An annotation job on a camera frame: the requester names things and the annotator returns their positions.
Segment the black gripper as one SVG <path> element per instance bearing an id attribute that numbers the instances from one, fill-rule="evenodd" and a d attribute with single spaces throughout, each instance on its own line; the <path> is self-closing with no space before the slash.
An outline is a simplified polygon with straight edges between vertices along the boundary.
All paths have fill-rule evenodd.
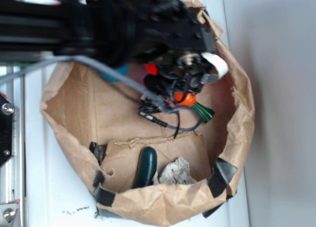
<path id="1" fill-rule="evenodd" d="M 131 59 L 140 64 L 176 64 L 189 55 L 215 53 L 210 29 L 180 0 L 129 0 L 135 10 L 136 43 Z"/>

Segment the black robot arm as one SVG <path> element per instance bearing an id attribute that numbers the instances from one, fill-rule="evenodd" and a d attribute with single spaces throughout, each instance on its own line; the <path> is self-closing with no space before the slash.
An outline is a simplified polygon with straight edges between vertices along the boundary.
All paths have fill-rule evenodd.
<path id="1" fill-rule="evenodd" d="M 117 68 L 128 61 L 172 64 L 215 53 L 215 40 L 181 0 L 0 0 L 0 60 L 84 55 Z"/>

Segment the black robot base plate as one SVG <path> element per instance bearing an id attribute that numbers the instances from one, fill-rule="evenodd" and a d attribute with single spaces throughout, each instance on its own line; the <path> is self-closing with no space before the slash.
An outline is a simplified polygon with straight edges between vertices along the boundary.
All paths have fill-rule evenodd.
<path id="1" fill-rule="evenodd" d="M 12 156 L 14 106 L 0 94 L 0 166 Z"/>

